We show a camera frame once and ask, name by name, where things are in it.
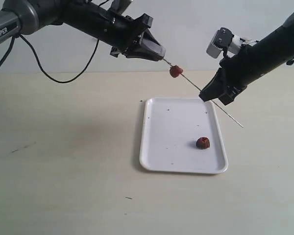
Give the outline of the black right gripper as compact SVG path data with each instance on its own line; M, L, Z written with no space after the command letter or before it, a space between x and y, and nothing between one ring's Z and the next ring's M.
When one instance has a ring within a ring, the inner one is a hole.
M232 103L247 86L294 58L294 32L276 29L253 46L220 63L212 80L200 91L203 101L218 98L223 105Z

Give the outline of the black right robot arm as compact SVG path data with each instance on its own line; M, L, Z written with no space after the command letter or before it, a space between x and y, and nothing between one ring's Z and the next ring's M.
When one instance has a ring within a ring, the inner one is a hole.
M233 34L228 28L216 31L207 50L216 59L221 54L219 69L202 89L203 101L219 99L228 105L247 86L282 64L294 63L294 12L262 40L249 40Z

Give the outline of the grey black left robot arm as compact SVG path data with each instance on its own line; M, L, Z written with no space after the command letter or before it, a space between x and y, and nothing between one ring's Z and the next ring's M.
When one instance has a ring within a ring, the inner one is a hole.
M162 60L166 50L150 32L153 17L123 16L130 4L115 0L104 9L90 0L6 0L0 10L0 44L47 25L67 24L110 45L114 57Z

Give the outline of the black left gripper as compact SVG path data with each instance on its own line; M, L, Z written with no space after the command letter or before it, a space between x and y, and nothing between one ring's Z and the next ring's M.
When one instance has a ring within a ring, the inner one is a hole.
M160 61L166 49L154 38L149 28L152 17L147 14L133 19L105 10L94 3L71 1L61 14L63 23L78 29L108 45L110 55Z

